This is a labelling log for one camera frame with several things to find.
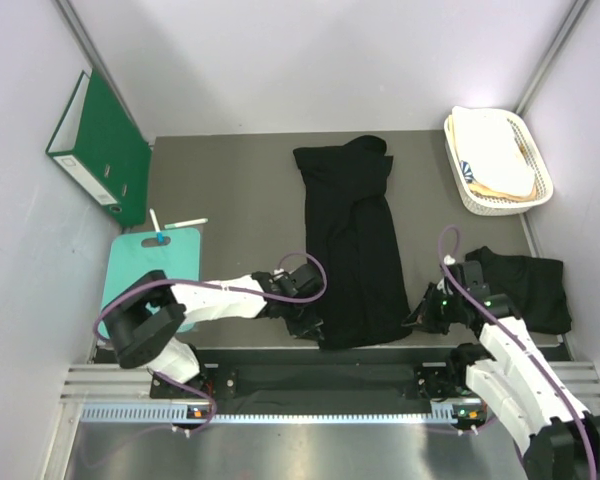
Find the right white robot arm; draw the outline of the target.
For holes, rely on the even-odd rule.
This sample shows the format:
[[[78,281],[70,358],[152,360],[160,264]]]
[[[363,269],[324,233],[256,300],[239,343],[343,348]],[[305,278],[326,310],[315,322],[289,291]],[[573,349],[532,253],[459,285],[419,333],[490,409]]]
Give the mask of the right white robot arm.
[[[459,323],[477,338],[452,349],[440,367],[417,366],[420,395],[436,403],[478,397],[477,411],[456,406],[458,431],[477,431],[491,418],[498,420],[529,479],[600,479],[600,414],[567,388],[509,299],[490,294],[485,285],[478,291],[496,324],[446,281],[429,284],[408,317],[415,330],[446,334]]]

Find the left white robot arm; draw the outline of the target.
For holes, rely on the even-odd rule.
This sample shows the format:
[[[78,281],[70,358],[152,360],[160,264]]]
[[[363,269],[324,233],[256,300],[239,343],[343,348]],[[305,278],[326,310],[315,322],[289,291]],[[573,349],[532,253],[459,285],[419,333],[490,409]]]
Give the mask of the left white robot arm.
[[[312,304],[325,292],[325,275],[311,264],[208,282],[152,270],[104,307],[95,334],[113,347],[120,368],[146,368],[192,397],[207,374],[196,348],[178,334],[227,318],[281,318],[294,337],[319,336],[322,320]]]

